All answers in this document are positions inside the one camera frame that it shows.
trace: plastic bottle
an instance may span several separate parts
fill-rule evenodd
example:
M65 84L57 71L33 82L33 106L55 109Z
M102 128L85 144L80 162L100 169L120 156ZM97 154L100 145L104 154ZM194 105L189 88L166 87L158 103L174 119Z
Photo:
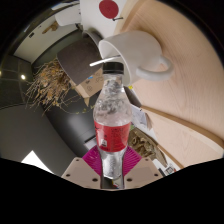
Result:
M122 63L104 63L104 85L93 111L103 175L110 179L121 176L132 120L131 104L122 84L123 72Z

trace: window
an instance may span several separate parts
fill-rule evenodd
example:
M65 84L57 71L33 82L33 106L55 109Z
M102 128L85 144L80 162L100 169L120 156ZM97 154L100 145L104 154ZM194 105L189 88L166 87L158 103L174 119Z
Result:
M22 163L29 164L36 166L40 169L43 169L49 173L52 173L43 163L42 161L38 158L38 156L34 153L34 151L31 151L25 159L22 161Z

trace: white mug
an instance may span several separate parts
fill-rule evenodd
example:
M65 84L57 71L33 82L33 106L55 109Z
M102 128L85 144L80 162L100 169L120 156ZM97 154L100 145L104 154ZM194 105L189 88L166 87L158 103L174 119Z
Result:
M164 56L158 41L143 31L128 31L107 37L99 42L102 59L115 55L121 57L112 61L124 64L124 86L130 86L139 79L151 81L168 80L174 73L173 64ZM156 72L160 64L165 71Z

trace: bottle label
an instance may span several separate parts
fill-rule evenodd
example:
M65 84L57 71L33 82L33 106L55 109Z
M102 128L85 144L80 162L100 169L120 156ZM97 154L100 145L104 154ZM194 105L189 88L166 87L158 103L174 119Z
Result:
M100 149L106 152L119 152L127 146L130 123L109 127L95 123L96 140Z

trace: mug handle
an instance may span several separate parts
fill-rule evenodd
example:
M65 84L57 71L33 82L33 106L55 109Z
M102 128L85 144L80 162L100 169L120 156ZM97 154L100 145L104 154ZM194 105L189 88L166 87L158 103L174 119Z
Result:
M150 80L150 81L163 81L168 80L174 73L174 66L164 56L160 56L160 63L164 64L167 67L166 71L162 72L152 72L141 67L138 67L136 70L136 75L142 79Z

